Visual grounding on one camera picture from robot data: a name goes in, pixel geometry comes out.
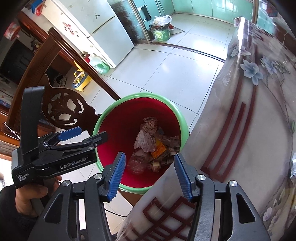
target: floor tile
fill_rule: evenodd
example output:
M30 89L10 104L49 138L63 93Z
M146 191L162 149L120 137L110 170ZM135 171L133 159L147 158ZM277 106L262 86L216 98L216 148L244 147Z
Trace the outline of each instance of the floor tile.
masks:
M115 213L127 216L132 210L133 206L120 194L117 192L116 197L112 199L107 205L114 210Z
M227 51L228 51L228 44L225 45L224 49L222 52L217 54L217 57L221 58L221 59L227 59Z
M199 118L200 118L200 115L197 114L196 117L195 117L194 120L193 120L193 123L191 124L191 126L190 126L190 128L189 128L189 132L190 132L190 133L192 132L192 130L193 130L193 128L195 127L195 125L196 125L196 123L197 123L197 121L198 121Z
M146 49L146 50L154 50L159 52L170 53L173 48L168 46L161 46L156 44L138 44L135 46L136 49Z
M185 33L187 33L196 23L197 21L188 19L173 19L173 21L171 21L171 25L183 30Z
M106 212L106 217L111 232L123 221L123 218L110 212Z
M197 113L216 70L217 66L169 54L144 89Z
M79 225L80 230L86 229L84 199L79 200Z
M189 109L187 109L187 108L185 108L185 107L183 107L183 106L177 104L177 103L174 103L174 104L175 104L175 105L178 107L178 109L181 111L182 115L184 116L184 118L185 118L185 120L186 120L186 122L187 122L187 126L188 126L188 128L189 128L189 127L191 126L191 124L192 124L192 122L193 122L195 116L196 116L196 113L193 112L192 110L189 110Z
M89 84L83 89L83 91L78 91L74 89L73 87L73 81L75 79L74 72L76 68L71 68L71 70L67 73L67 82L65 85L65 88L71 89L79 93L86 101L87 104L90 104L98 91L101 89L101 87L94 81L91 80ZM101 78L103 80L107 80L108 77L101 75Z
M79 183L86 181L86 178L80 173L79 170L68 172L62 175L62 181L70 180L72 183Z
M81 142L82 140L89 137L89 133L87 131L82 132L79 136L73 137L70 143Z
M196 49L214 56L221 55L225 43L204 36L187 33L179 42L180 46Z
M122 225L123 225L123 221L113 231L111 231L111 234L118 233Z
M229 29L230 26L231 26L230 23L226 23L226 22L214 19L214 18L207 18L207 17L202 17L199 20L199 22L212 24L212 25L219 26L219 27L222 27L222 28L225 28L225 29Z
M236 28L234 25L231 25L231 26L230 26L230 31L233 31L233 32L234 32L236 29L237 29L237 28Z
M56 132L59 132L59 131L64 131L64 129L61 129L61 128L58 128L58 127L54 127L56 129Z
M217 64L221 63L220 61L215 60L213 58L207 57L207 56L199 54L199 53L184 50L184 49L174 48L172 50L171 54L176 54L176 55L184 56L184 57L187 57L187 58L195 59L195 60L198 60L198 61L206 63L206 64L215 64L215 65L217 65Z
M142 89L142 90L140 91L140 93L152 93L152 92Z
M110 77L112 73L116 70L116 68L110 68L110 70L105 74L100 74L100 76Z
M109 78L107 83L119 94L120 97L139 93L141 91L141 88L139 87L113 78ZM96 110L96 114L101 114L114 102L115 100L110 95L108 95L106 91L101 89L92 101L91 106Z
M202 16L193 15L193 14L183 14L183 13L175 13L172 16L173 21L177 19L185 19L190 21L199 21Z
M227 40L226 40L226 44L228 45L232 39L234 31L229 31L228 36L227 36Z
M220 64L220 65L218 66L218 69L217 69L217 71L216 71L216 73L215 73L215 76L214 76L214 79L213 79L213 81L212 81L212 83L211 83L211 86L210 86L210 88L209 88L209 90L208 90L208 92L207 92L207 95L206 95L205 99L203 100L202 105L201 105L200 109L198 110L197 114L199 114L199 115L202 114L202 111L203 111L203 109L204 109L204 107L205 107L205 104L206 104L206 102L207 102L207 99L209 98L209 95L210 95L210 92L211 92L212 86L213 86L213 84L214 84L214 81L215 81L215 79L217 78L217 76L218 76L220 70L222 69L222 67L223 67L223 64Z
M170 39L166 41L168 44L175 44L178 45L180 40L186 35L186 33L178 33L178 34L173 34L170 36Z
M106 91L101 89L94 100L91 102L91 106L96 110L96 115L99 115L102 114L114 102L115 100L109 94L107 94Z
M90 175L89 175L89 178L92 177L93 175L97 174L97 173L101 173L97 164L95 164L94 168L92 169Z
M84 176L86 180L89 178L89 175L91 174L91 171L93 170L94 166L95 166L95 163L79 169L79 171L81 172L81 174Z
M108 207L107 210L114 212L110 207ZM124 218L121 218L107 211L106 211L106 217L107 217L107 221L108 221L108 225L111 233L116 234L119 231ZM80 224L80 230L86 228L84 199L79 200L79 224Z
M163 52L133 49L117 66L111 78L142 89L167 55Z
M136 87L132 84L122 82L113 78L109 78L107 83L120 95L120 97L125 97L130 94L139 93L141 88Z
M197 22L189 31L190 34L204 36L210 39L226 43L229 29L215 26L208 23Z
M66 145L66 144L69 144L71 141L71 138L69 140L66 140L66 141L60 141L59 144L60 145Z

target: black sleeve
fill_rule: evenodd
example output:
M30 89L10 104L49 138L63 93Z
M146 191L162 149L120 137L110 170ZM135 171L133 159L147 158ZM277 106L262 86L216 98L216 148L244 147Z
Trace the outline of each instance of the black sleeve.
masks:
M0 192L0 236L1 241L27 241L37 218L29 218L17 212L14 186Z

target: carved wooden chair back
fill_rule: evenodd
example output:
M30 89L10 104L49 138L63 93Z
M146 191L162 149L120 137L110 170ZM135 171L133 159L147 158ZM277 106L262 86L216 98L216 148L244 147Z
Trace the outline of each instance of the carved wooden chair back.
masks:
M74 90L66 88L53 88L50 86L46 70L63 49L76 63L78 63L89 76L98 83L113 99L120 99L119 95L96 73L96 71L62 38L61 35L51 28L49 37L40 46L30 64L28 65L12 100L6 124L2 125L2 131L15 137L20 133L20 111L22 94L25 88L45 85L43 99L43 113L48 121L61 129L70 129L80 126L82 131L87 130L90 135L99 118L95 110L87 105L84 98ZM62 114L69 116L68 120L61 118Z

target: refrigerator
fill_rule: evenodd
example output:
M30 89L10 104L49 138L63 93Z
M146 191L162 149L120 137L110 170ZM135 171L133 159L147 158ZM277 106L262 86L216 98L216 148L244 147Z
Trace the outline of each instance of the refrigerator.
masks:
M46 0L41 13L77 49L116 67L133 43L107 0Z

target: green bin rim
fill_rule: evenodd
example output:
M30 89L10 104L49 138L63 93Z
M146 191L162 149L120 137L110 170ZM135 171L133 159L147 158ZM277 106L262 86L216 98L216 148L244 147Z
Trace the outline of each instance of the green bin rim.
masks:
M177 120L179 122L179 125L180 125L180 130L181 130L181 148L180 149L182 149L184 147L184 145L185 145L188 137L189 137L187 122L186 122L184 116L182 115L181 111L177 108L177 106L173 102L171 102L169 99L167 99L167 98L165 98L163 96L160 96L160 95L157 95L157 94L154 94L154 93L136 93L136 94L131 94L131 95L128 95L126 97L123 97L123 98L115 101L112 105L110 105L104 111L104 113L98 119L98 121L97 121L97 123L95 125L95 128L94 128L93 135L95 135L95 134L97 134L99 132L99 129L100 129L101 124L103 123L104 119L106 118L106 116L115 107L119 106L123 102L126 102L126 101L131 100L131 99L135 99L135 98L153 98L153 99L159 100L162 103L166 104L173 111L173 113L175 114L175 116L176 116L176 118L177 118ZM103 167L103 165L100 162L97 148L95 149L95 151L96 151L96 157L97 157L96 164L97 164L100 172L102 172L103 169L104 169L104 167ZM133 188L133 187L129 187L129 186L123 185L121 183L119 184L119 188L122 191L130 192L130 193L135 193L135 194L145 194L151 187L152 186L145 187L145 188Z

